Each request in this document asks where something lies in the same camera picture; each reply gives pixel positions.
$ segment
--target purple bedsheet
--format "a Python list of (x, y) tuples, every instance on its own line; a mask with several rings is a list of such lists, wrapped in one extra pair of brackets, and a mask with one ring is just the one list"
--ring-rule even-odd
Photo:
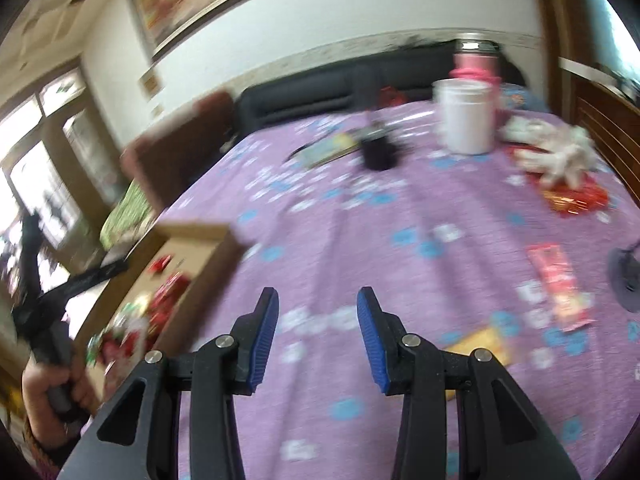
[[(331, 124), (352, 128), (365, 118), (298, 121), (250, 135), (161, 216), (231, 222), (252, 244), (194, 348), (228, 332), (264, 286), (280, 295), (264, 383), (253, 397), (236, 397), (247, 478), (390, 477), (402, 399), (373, 383), (354, 306), (364, 285), (440, 348), (497, 326), (511, 374), (582, 477), (595, 478), (640, 413), (640, 316), (616, 303), (606, 280), (609, 250), (640, 236), (638, 208), (602, 165), (595, 177), (610, 209), (563, 218), (504, 152), (443, 152), (433, 105), (383, 114), (410, 148), (398, 168), (367, 171), (357, 153), (312, 171), (283, 164)], [(588, 329), (555, 328), (525, 250), (542, 242), (558, 242), (569, 256), (596, 320)], [(455, 478), (455, 402), (447, 409)], [(181, 419), (179, 470), (188, 478), (187, 409)]]

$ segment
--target circular black object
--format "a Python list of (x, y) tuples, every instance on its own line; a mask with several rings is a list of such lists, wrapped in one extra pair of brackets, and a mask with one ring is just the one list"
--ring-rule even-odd
[(366, 136), (360, 140), (364, 165), (369, 170), (385, 171), (398, 164), (398, 147), (388, 135)]
[(607, 276), (618, 303), (629, 312), (640, 311), (640, 263), (629, 250), (609, 253)]

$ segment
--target white container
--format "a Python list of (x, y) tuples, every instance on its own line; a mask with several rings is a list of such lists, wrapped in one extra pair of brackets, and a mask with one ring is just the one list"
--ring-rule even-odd
[(495, 145), (494, 87), (471, 79), (443, 79), (433, 87), (444, 146), (460, 155), (490, 152)]

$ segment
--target metal screw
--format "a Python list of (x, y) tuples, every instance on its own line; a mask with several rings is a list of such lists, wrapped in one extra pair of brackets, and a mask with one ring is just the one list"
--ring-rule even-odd
[(216, 346), (218, 348), (228, 348), (229, 346), (231, 346), (235, 342), (236, 342), (236, 340), (233, 338), (233, 336), (231, 336), (229, 334), (219, 335), (216, 338)]
[(415, 334), (405, 334), (402, 336), (402, 344), (409, 347), (418, 346), (420, 344), (420, 336)]
[(159, 350), (152, 350), (145, 355), (145, 361), (150, 365), (157, 363), (160, 359), (162, 359), (162, 352)]
[(489, 362), (493, 355), (486, 348), (479, 348), (474, 352), (474, 357), (481, 363)]

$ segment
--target wooden box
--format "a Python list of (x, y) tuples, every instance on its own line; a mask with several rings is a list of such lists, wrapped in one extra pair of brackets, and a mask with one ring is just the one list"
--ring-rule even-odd
[[(105, 287), (75, 339), (84, 355), (91, 337), (110, 322), (117, 309), (143, 292), (155, 292), (175, 270), (188, 274), (191, 285), (175, 305), (154, 349), (175, 356), (185, 349), (204, 310), (220, 297), (244, 252), (231, 229), (215, 224), (157, 223), (128, 257), (129, 270)], [(157, 257), (174, 257), (159, 277), (148, 272)]]

